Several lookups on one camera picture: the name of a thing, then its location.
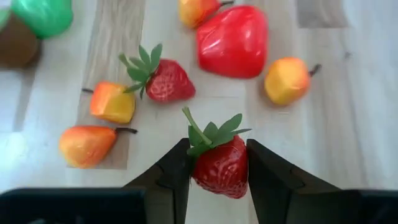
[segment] light wood table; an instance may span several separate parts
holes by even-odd
[[[269,18],[269,59],[294,56],[323,68],[310,93],[285,108],[262,92],[264,74],[232,80],[201,71],[195,32],[178,21],[177,0],[74,1],[70,30],[43,44],[28,71],[0,72],[0,190],[16,187],[119,187],[187,136],[185,105],[199,126],[244,114],[242,128],[290,162],[341,188],[398,189],[398,2],[395,0],[238,0]],[[194,99],[159,106],[137,101],[131,126],[97,168],[67,167],[58,138],[75,124],[102,124],[88,115],[93,88],[107,79],[131,83],[117,59],[137,46],[164,45],[197,87]],[[251,196],[232,200],[195,184],[187,223],[255,223]]]

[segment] large red fruit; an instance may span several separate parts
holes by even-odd
[[[267,60],[267,43],[266,15],[253,6],[235,6],[198,28],[198,63],[226,77],[256,77]]]
[[[195,95],[195,87],[189,80],[185,70],[178,62],[169,59],[162,59],[162,44],[158,44],[149,54],[139,46],[141,59],[127,57],[124,54],[119,56],[131,79],[136,84],[129,87],[125,93],[140,90],[140,97],[144,90],[149,98],[158,103],[169,103],[176,100],[187,100]]]
[[[191,145],[187,153],[197,161],[192,173],[196,183],[215,194],[241,198],[248,191],[248,155],[239,133],[235,131],[242,121],[237,114],[220,128],[210,122],[202,132],[193,120],[189,108],[183,109],[190,122],[188,135]]]
[[[248,191],[248,154],[243,140],[235,135],[232,141],[204,152],[192,177],[205,190],[243,197]]]

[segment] red strawberry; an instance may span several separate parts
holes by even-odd
[[[239,133],[235,131],[242,121],[237,114],[218,129],[210,122],[202,132],[193,120],[189,108],[183,109],[190,122],[188,135],[193,146],[187,152],[197,161],[192,177],[205,190],[224,194],[230,198],[241,198],[248,190],[248,155]]]
[[[189,80],[185,70],[174,60],[162,59],[162,44],[158,44],[150,53],[139,46],[141,59],[124,54],[119,56],[129,76],[138,84],[128,88],[125,92],[141,89],[140,97],[146,89],[147,95],[158,103],[169,103],[176,100],[187,100],[195,95],[196,89]]]

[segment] green strawberry leaf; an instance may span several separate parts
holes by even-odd
[[[245,133],[246,131],[251,131],[251,128],[240,129],[240,130],[237,130],[237,131],[233,131],[231,133],[233,133],[233,134],[241,134],[241,133]]]
[[[217,126],[213,122],[210,122],[207,124],[205,130],[203,130],[203,134],[205,134],[206,137],[213,141],[217,135],[217,131]]]
[[[135,85],[130,86],[129,88],[125,89],[125,90],[123,91],[123,93],[131,93],[131,92],[133,92],[133,91],[139,90],[139,89],[142,88],[144,85],[145,85],[145,83],[138,83],[138,84],[135,84]]]
[[[156,68],[159,66],[160,55],[162,55],[162,49],[163,49],[163,45],[158,44],[150,53],[150,67],[151,67],[150,72],[151,73],[154,72],[156,70]]]
[[[142,86],[141,91],[139,92],[139,98],[142,99],[142,96],[144,94],[145,86]]]
[[[188,126],[188,137],[191,146],[197,146],[202,142],[202,138],[191,125]]]
[[[138,52],[139,56],[141,57],[141,60],[145,63],[146,67],[148,70],[150,69],[150,58],[146,50],[141,46],[138,47]]]
[[[213,141],[213,143],[210,145],[210,148],[215,148],[219,145],[228,143],[234,139],[235,134],[234,133],[226,133],[222,136],[217,136],[217,138]]]
[[[146,83],[149,78],[147,72],[145,72],[143,70],[139,70],[138,68],[130,67],[127,69],[127,72],[129,74],[129,76],[135,81]]]
[[[146,67],[146,65],[145,65],[145,63],[142,62],[142,60],[139,60],[138,58],[136,58],[136,57],[130,57],[130,61],[131,61],[137,68],[139,68],[139,69],[141,69],[141,70],[144,70],[144,71],[147,71],[147,70],[148,70],[147,67]]]
[[[237,114],[231,119],[227,120],[218,130],[217,136],[223,136],[226,133],[230,133],[239,127],[242,122],[242,114]]]
[[[205,144],[199,144],[197,146],[193,146],[192,148],[187,150],[187,154],[193,157],[199,157],[202,153],[209,150],[209,146]]]
[[[130,67],[130,63],[127,60],[127,57],[124,53],[119,54],[119,60],[128,68]]]

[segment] wooden table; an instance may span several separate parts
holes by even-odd
[[[303,58],[323,68],[310,93],[275,108],[262,92],[264,74],[232,80],[201,71],[195,33],[178,21],[177,1],[74,1],[75,20],[46,40],[33,69],[0,72],[0,190],[16,187],[122,186],[187,136],[181,108],[199,126],[244,114],[254,138],[341,188],[398,189],[398,8],[395,0],[240,0],[267,12],[269,59]],[[194,99],[167,106],[137,102],[131,126],[97,169],[67,167],[58,138],[78,124],[111,125],[88,115],[93,88],[107,79],[131,83],[117,59],[141,43],[162,42],[197,87]],[[251,196],[232,200],[192,185],[187,223],[255,223]]]

